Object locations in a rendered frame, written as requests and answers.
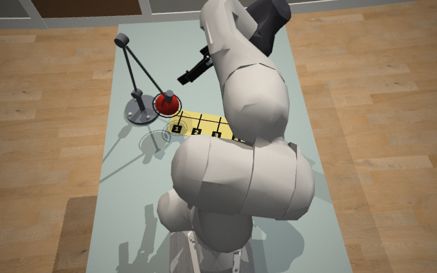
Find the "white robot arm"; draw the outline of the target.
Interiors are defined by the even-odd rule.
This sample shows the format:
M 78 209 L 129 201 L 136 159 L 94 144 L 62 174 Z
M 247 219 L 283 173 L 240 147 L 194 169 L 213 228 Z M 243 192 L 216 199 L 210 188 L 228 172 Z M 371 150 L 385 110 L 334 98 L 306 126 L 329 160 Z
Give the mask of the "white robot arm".
M 246 9 L 238 0 L 209 0 L 201 9 L 224 115 L 244 142 L 190 135 L 172 159 L 173 189 L 161 195 L 157 214 L 171 233 L 190 231 L 194 273 L 239 273 L 252 216 L 297 221 L 315 195 L 309 162 L 285 141 L 288 89 L 268 58 L 290 19 L 286 0 Z

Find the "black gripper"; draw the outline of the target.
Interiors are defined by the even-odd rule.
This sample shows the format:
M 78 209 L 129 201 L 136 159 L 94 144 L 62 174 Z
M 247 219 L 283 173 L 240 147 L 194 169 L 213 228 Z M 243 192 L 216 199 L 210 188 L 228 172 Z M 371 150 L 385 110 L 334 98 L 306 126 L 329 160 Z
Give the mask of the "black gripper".
M 177 79 L 182 85 L 185 85 L 189 81 L 193 82 L 200 75 L 202 75 L 207 69 L 213 66 L 212 59 L 209 54 L 208 45 L 205 46 L 203 49 L 201 49 L 200 52 L 204 56 L 204 58 L 197 65 L 195 65 L 190 71 L 186 70 L 186 73 Z

